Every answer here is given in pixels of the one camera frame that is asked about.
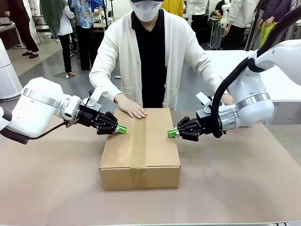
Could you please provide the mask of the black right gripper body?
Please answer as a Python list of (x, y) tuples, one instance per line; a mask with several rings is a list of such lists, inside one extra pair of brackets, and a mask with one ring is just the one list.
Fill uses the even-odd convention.
[(196, 118), (198, 121), (198, 133), (199, 135), (209, 135), (214, 136), (221, 135), (221, 123), (220, 117), (217, 114), (212, 116), (210, 108), (199, 109), (196, 111)]

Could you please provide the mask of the person's left hand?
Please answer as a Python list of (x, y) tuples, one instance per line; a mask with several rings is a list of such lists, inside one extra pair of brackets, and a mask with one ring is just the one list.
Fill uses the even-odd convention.
[(221, 97), (221, 102), (225, 105), (233, 105), (234, 101), (230, 94), (223, 94)]

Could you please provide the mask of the person's right hand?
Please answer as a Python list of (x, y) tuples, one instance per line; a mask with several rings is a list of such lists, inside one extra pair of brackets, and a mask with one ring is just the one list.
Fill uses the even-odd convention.
[(127, 113), (132, 118), (142, 119), (145, 118), (146, 111), (139, 106), (135, 101), (130, 100), (124, 94), (118, 94), (114, 98), (114, 102), (118, 105), (118, 108)]

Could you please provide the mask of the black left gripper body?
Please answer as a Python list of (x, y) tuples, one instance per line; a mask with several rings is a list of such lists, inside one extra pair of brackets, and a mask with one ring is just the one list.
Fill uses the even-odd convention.
[(94, 106), (85, 106), (84, 104), (80, 104), (78, 112), (78, 124), (86, 127), (92, 126), (94, 128), (98, 128), (100, 121), (97, 119), (97, 117), (100, 114), (101, 108), (101, 104), (95, 104)]

